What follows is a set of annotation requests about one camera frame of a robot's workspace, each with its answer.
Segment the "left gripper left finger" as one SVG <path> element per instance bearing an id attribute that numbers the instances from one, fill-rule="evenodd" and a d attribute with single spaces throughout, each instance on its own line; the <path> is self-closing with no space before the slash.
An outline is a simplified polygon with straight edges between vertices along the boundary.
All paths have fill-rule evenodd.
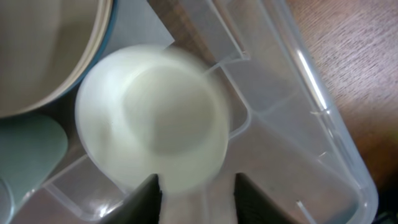
<path id="1" fill-rule="evenodd" d="M 151 174 L 100 224 L 158 224 L 162 205 L 159 176 Z"/>

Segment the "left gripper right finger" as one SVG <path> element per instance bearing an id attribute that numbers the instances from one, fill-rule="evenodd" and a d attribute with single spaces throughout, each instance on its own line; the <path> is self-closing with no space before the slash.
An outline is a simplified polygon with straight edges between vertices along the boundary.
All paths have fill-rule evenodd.
<path id="1" fill-rule="evenodd" d="M 233 195 L 238 224 L 297 223 L 242 172 L 235 175 Z"/>

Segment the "cream cup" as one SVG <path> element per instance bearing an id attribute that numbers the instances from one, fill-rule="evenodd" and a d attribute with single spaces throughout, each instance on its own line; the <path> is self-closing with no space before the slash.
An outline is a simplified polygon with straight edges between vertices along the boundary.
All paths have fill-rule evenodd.
<path id="1" fill-rule="evenodd" d="M 99 61 L 75 102 L 80 141 L 99 170 L 132 190 L 156 174 L 185 192 L 221 169 L 230 112 L 219 78 L 176 48 L 135 45 Z"/>

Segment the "green cup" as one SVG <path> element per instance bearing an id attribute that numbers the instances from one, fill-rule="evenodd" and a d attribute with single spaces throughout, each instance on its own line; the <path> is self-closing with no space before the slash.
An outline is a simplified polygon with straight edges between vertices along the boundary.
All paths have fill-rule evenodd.
<path id="1" fill-rule="evenodd" d="M 1 121 L 1 223 L 11 222 L 67 149 L 64 129 L 48 116 Z"/>

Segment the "beige plate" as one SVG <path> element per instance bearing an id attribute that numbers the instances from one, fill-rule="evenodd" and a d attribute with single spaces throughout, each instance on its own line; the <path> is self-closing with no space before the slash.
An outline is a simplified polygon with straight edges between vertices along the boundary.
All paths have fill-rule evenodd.
<path id="1" fill-rule="evenodd" d="M 111 0 L 1 0 L 1 117 L 44 106 L 93 59 Z"/>

